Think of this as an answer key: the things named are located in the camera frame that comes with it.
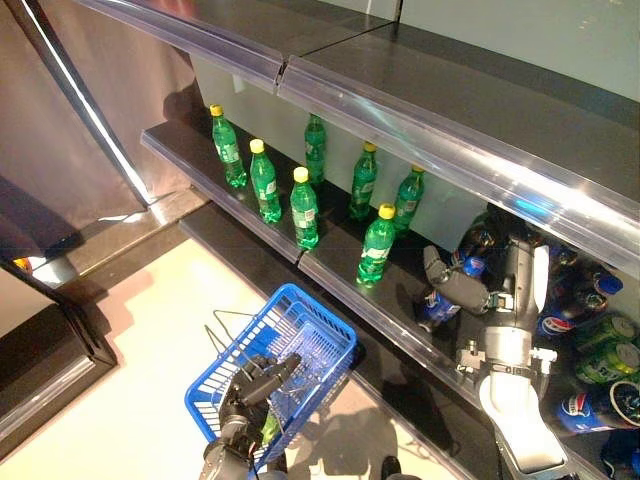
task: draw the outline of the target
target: green plastic bottle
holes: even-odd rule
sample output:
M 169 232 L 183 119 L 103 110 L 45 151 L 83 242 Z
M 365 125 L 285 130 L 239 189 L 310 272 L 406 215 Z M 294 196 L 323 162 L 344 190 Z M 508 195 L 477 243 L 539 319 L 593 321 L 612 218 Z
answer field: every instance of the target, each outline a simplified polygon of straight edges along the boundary
M 360 264 L 358 283 L 370 287 L 382 278 L 384 264 L 396 238 L 393 216 L 396 207 L 383 203 L 378 209 L 378 218 L 367 229 Z
M 278 200 L 276 170 L 264 151 L 262 140 L 254 138 L 249 142 L 249 148 L 253 154 L 249 172 L 253 191 L 260 206 L 260 214 L 266 223 L 275 223 L 282 216 L 280 200 Z
M 309 184 L 309 171 L 306 168 L 296 168 L 293 179 L 295 184 L 291 192 L 291 213 L 296 240 L 301 248 L 311 250 L 318 243 L 316 194 Z
M 304 131 L 305 158 L 309 170 L 311 185 L 319 185 L 324 180 L 324 153 L 327 142 L 327 132 L 322 120 L 313 113 L 309 116 L 309 123 Z
M 422 168 L 411 167 L 411 173 L 398 188 L 396 216 L 393 217 L 393 226 L 396 227 L 397 237 L 404 237 L 407 234 L 409 224 L 416 214 L 416 209 L 424 193 L 423 174 Z
M 373 194 L 373 185 L 378 175 L 376 165 L 377 147 L 373 143 L 364 142 L 362 155 L 353 169 L 353 184 L 351 186 L 351 201 L 349 202 L 349 216 L 358 221 L 367 218 L 369 202 Z
M 224 118 L 220 105 L 211 105 L 209 110 L 213 117 L 213 142 L 224 166 L 227 183 L 235 188 L 244 187 L 247 184 L 247 172 L 244 171 L 238 151 L 236 133 L 229 121 Z

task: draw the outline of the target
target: shelf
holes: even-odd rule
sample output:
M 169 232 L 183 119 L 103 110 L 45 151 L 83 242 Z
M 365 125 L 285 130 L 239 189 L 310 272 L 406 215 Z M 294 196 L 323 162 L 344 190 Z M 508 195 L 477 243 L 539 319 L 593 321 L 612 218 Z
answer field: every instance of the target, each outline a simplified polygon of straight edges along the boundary
M 315 0 L 76 0 L 273 91 L 289 55 L 388 20 Z
M 249 172 L 251 153 L 249 141 L 254 138 L 248 132 L 235 126 L 240 155 L 245 169 Z M 224 170 L 213 141 L 211 140 L 211 120 L 202 116 L 198 121 L 186 123 L 170 120 L 142 133 L 141 142 L 152 152 L 179 167 L 193 183 L 211 200 L 220 205 L 247 228 L 292 263 L 296 263 L 301 249 L 296 243 L 289 195 L 293 188 L 293 169 L 299 166 L 277 150 L 265 145 L 267 155 L 277 174 L 278 192 L 282 218 L 278 223 L 266 224 L 260 216 L 251 180 L 243 188 L 229 186 L 224 178 Z M 324 236 L 347 215 L 346 205 L 336 202 L 340 198 L 337 187 L 322 186 L 320 192 L 318 233 Z
M 404 25 L 292 57 L 278 95 L 640 277 L 637 103 Z
M 456 371 L 455 354 L 457 339 L 464 341 L 467 337 L 459 329 L 472 335 L 471 331 L 481 329 L 481 322 L 472 316 L 461 317 L 459 322 L 449 322 L 437 337 L 417 326 L 412 300 L 425 288 L 421 259 L 422 250 L 430 242 L 416 234 L 394 244 L 378 284 L 372 288 L 358 285 L 356 271 L 369 223 L 340 224 L 315 249 L 302 255 L 300 269 L 462 398 L 480 408 L 473 383 Z

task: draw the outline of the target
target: plastic basket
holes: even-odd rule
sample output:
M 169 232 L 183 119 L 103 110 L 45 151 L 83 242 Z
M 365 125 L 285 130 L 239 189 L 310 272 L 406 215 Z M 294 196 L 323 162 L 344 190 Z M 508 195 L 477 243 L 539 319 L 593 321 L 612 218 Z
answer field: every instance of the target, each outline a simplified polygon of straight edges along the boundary
M 220 434 L 218 406 L 229 381 L 256 354 L 283 360 L 293 352 L 302 361 L 291 378 L 271 395 L 282 433 L 254 455 L 256 468 L 276 459 L 311 414 L 346 376 L 356 335 L 351 327 L 293 284 L 271 297 L 249 326 L 187 390 L 185 404 L 211 442 Z

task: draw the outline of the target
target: beige floor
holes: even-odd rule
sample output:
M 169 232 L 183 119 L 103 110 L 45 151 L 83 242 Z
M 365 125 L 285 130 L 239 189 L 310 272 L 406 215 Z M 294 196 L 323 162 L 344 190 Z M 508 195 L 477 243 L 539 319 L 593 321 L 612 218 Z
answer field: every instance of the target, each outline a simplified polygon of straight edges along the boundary
M 183 396 L 215 358 L 203 324 L 214 308 L 255 312 L 264 300 L 191 240 L 118 284 L 99 306 L 120 366 L 9 456 L 0 479 L 198 478 L 205 440 Z M 303 433 L 287 454 L 292 480 L 377 480 L 396 451 L 405 473 L 453 478 L 352 381 Z

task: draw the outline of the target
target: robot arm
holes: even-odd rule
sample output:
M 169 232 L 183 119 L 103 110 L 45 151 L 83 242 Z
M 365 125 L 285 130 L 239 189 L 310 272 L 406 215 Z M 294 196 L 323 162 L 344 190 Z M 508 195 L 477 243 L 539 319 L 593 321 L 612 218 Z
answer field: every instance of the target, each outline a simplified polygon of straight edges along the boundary
M 546 247 L 510 239 L 499 292 L 490 293 L 478 280 L 450 270 L 434 247 L 424 251 L 427 279 L 449 301 L 469 312 L 486 314 L 484 351 L 470 342 L 459 352 L 466 372 L 483 372 L 478 396 L 496 428 L 501 452 L 515 478 L 558 479 L 570 473 L 567 457 L 542 421 L 538 395 L 531 385 L 532 359 L 549 374 L 555 352 L 532 347 L 538 313 L 544 306 L 548 277 Z
M 287 381 L 300 360 L 296 353 L 279 364 L 255 356 L 234 375 L 219 407 L 220 436 L 204 451 L 201 480 L 247 480 L 253 454 L 262 444 L 267 398 Z

